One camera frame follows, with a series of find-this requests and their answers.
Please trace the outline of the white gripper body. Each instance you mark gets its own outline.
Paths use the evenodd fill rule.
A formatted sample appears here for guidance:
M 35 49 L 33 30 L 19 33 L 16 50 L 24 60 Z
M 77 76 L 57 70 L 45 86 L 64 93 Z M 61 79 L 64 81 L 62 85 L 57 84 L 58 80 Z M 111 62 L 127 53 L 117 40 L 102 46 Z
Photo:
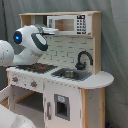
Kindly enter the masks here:
M 55 28 L 46 28 L 46 27 L 42 27 L 43 28 L 43 33 L 46 35 L 58 35 L 59 30 L 55 29 Z

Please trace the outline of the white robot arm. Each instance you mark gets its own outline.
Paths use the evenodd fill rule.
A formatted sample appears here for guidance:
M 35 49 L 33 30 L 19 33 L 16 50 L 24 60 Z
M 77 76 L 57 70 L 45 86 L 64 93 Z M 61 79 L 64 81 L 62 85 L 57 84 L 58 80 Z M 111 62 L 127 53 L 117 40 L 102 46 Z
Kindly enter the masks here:
M 57 35 L 58 29 L 40 25 L 29 25 L 14 32 L 14 43 L 25 49 L 18 55 L 10 43 L 0 40 L 0 66 L 18 66 L 35 64 L 48 49 L 45 35 Z M 15 114 L 0 104 L 0 128 L 36 128 L 27 117 Z

